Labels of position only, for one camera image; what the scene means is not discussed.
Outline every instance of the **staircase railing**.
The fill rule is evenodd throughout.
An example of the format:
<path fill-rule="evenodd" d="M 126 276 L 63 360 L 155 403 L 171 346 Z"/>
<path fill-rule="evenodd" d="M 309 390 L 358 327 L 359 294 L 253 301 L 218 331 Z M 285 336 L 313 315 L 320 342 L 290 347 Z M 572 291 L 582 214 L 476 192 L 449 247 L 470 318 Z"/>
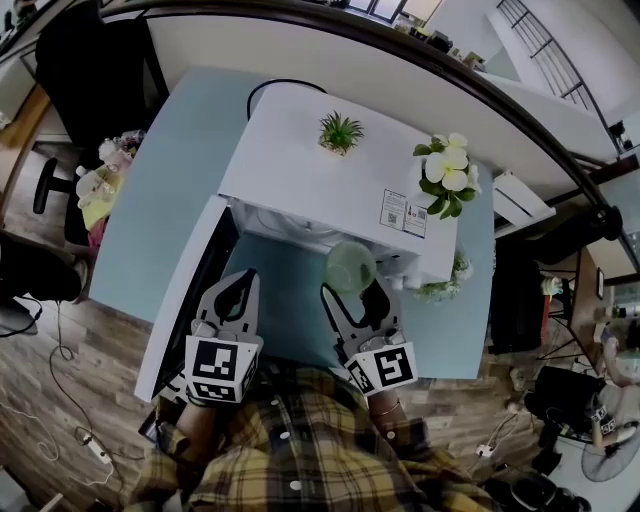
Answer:
<path fill-rule="evenodd" d="M 618 155 L 622 154 L 593 94 L 558 41 L 520 0 L 502 0 L 497 8 L 524 43 L 529 58 L 540 68 L 551 92 L 595 113 Z"/>

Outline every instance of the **small succulent plant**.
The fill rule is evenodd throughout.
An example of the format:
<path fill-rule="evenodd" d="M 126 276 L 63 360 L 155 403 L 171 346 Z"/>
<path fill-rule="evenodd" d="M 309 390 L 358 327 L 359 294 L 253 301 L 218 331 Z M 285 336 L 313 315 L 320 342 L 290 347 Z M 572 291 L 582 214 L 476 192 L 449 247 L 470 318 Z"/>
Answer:
<path fill-rule="evenodd" d="M 319 144 L 334 153 L 345 156 L 347 152 L 358 145 L 358 139 L 363 135 L 359 121 L 352 121 L 348 117 L 342 118 L 335 110 L 333 114 L 320 120 L 322 134 Z"/>

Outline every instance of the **light blue desk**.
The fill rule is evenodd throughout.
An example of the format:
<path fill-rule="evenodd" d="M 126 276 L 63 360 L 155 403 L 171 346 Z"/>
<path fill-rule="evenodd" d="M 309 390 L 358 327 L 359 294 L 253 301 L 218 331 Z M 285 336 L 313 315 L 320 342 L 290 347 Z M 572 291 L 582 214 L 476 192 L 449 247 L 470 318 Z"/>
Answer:
<path fill-rule="evenodd" d="M 147 134 L 120 192 L 89 296 L 153 322 L 191 230 L 216 193 L 247 123 L 246 99 L 271 78 L 200 68 L 182 78 Z M 484 194 L 465 204 L 458 243 L 474 275 L 452 301 L 425 304 L 400 294 L 407 339 L 423 377 L 475 378 L 485 339 L 493 265 L 489 173 Z M 265 353 L 336 366 L 335 335 L 320 301 L 324 256 L 243 235 L 226 273 L 253 267 L 261 279 L 258 334 Z"/>

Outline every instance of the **black office chair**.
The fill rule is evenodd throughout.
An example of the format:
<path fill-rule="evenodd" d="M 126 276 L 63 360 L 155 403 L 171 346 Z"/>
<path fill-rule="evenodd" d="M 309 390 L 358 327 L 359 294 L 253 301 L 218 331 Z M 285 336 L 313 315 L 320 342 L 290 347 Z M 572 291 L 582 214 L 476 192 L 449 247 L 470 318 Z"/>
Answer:
<path fill-rule="evenodd" d="M 36 46 L 36 78 L 49 95 L 71 142 L 82 149 L 77 165 L 101 165 L 98 146 L 105 138 L 127 130 L 148 129 L 169 96 L 144 19 L 105 24 L 98 3 L 82 2 L 60 13 L 47 25 Z M 147 101 L 145 64 L 157 98 Z M 88 245 L 73 181 L 54 178 L 57 160 L 45 164 L 33 201 L 43 213 L 49 191 L 69 194 L 65 239 Z"/>

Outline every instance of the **potted plant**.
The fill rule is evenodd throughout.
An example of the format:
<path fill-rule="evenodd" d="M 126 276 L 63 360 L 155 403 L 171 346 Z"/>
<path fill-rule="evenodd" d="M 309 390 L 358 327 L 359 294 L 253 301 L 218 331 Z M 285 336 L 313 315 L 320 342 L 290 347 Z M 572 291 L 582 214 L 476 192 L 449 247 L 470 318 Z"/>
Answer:
<path fill-rule="evenodd" d="M 467 139 L 459 133 L 449 138 L 435 135 L 431 144 L 418 144 L 413 155 L 420 159 L 420 189 L 436 200 L 427 208 L 429 215 L 458 217 L 462 202 L 471 201 L 482 189 L 478 184 L 478 167 L 467 158 Z"/>
<path fill-rule="evenodd" d="M 352 121 L 348 117 L 342 118 L 335 110 L 333 114 L 320 119 L 322 133 L 318 144 L 340 156 L 358 145 L 358 139 L 363 135 L 362 125 L 359 121 Z"/>

